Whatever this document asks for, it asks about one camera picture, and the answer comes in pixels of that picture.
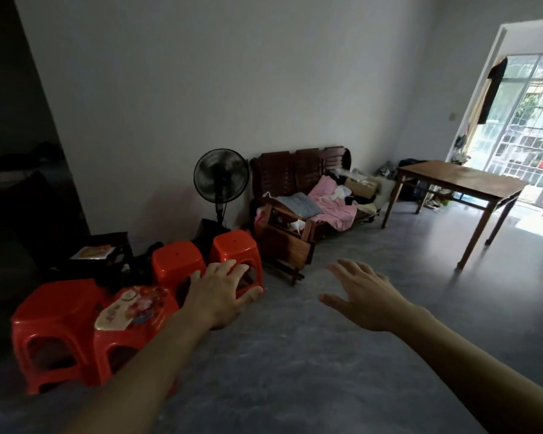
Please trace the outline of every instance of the brown wooden table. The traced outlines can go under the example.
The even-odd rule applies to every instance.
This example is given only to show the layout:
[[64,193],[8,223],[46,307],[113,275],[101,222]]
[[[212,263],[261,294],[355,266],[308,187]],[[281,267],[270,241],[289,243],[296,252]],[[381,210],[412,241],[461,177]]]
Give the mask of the brown wooden table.
[[[505,221],[505,218],[507,218],[507,215],[519,198],[521,191],[527,185],[527,183],[517,178],[494,175],[488,172],[478,171],[476,169],[471,169],[469,167],[459,166],[457,164],[447,163],[440,160],[426,161],[419,164],[400,167],[398,168],[396,185],[394,186],[392,195],[390,197],[390,204],[388,205],[386,216],[382,222],[382,228],[386,228],[386,223],[388,221],[390,212],[392,211],[392,206],[398,198],[402,185],[406,184],[408,186],[415,187],[413,184],[406,182],[407,179],[410,180],[413,178],[427,183],[427,193],[420,201],[420,204],[416,209],[416,214],[420,213],[420,209],[426,201],[429,193],[438,194],[438,192],[431,190],[432,186],[440,186],[443,189],[460,192],[461,197],[459,199],[446,195],[443,196],[449,200],[457,201],[458,203],[470,205],[471,207],[483,210],[481,220],[479,221],[475,232],[472,234],[467,249],[464,251],[463,258],[457,264],[458,269],[464,268],[473,248],[477,244],[479,237],[485,229],[487,222],[491,218],[491,214],[498,208],[505,206],[499,220],[497,221],[497,225],[494,227],[493,232],[491,233],[489,239],[487,239],[485,242],[485,245],[490,245],[493,242],[495,236],[501,228],[501,225],[503,225],[503,221]],[[468,201],[463,201],[462,198],[464,194],[485,200],[488,202],[488,204],[486,207],[483,207]]]

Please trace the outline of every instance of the pink blanket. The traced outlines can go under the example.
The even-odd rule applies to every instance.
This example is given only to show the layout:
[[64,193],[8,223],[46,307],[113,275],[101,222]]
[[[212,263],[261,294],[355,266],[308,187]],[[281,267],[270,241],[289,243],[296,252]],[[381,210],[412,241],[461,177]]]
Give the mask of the pink blanket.
[[330,201],[322,196],[330,196],[338,184],[329,176],[322,175],[318,184],[311,190],[309,197],[324,211],[323,215],[311,218],[312,221],[325,221],[338,231],[348,230],[356,217],[356,204],[346,205],[344,200]]

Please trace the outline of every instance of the black standing fan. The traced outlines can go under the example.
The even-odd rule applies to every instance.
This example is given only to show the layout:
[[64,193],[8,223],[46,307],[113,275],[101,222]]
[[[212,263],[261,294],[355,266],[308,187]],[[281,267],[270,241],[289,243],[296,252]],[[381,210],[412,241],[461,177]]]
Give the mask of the black standing fan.
[[247,187],[247,161],[231,149],[214,149],[203,155],[195,165],[193,182],[199,195],[215,203],[217,223],[224,223],[224,204],[236,199]]

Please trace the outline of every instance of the box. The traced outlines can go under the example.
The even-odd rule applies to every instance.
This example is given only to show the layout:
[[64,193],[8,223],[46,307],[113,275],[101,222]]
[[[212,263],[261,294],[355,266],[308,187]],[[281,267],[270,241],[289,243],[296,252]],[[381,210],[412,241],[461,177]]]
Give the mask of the box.
[[365,182],[359,183],[352,178],[348,178],[344,185],[352,191],[356,196],[362,196],[364,198],[371,199],[376,195],[378,190],[379,182],[371,181],[368,179]]

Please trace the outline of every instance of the red plastic stool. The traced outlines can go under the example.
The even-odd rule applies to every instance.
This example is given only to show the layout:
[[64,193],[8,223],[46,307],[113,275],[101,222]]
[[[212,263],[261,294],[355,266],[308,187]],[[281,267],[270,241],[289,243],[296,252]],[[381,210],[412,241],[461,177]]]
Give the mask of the red plastic stool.
[[[119,291],[115,300],[118,300],[126,288]],[[168,291],[164,305],[155,309],[154,315],[145,323],[131,323],[125,330],[95,330],[94,331],[94,353],[97,360],[98,374],[101,383],[104,384],[112,376],[112,368],[109,362],[109,355],[117,347],[130,347],[141,350],[149,343],[165,325],[165,321],[173,313],[179,310],[175,298]]]
[[210,262],[225,262],[235,259],[236,265],[245,263],[255,270],[255,283],[236,291],[236,297],[241,297],[249,288],[263,288],[262,260],[259,256],[258,244],[253,237],[243,230],[233,230],[223,233],[213,239]]
[[[18,365],[27,380],[27,392],[40,386],[82,378],[86,385],[100,383],[93,353],[93,323],[107,302],[94,279],[66,280],[43,284],[16,309],[12,322],[12,343]],[[42,369],[32,357],[46,345],[47,338],[65,343],[76,364]]]
[[201,252],[191,242],[175,242],[161,247],[153,253],[153,271],[157,284],[177,296],[179,284],[195,271],[205,273],[205,262]]

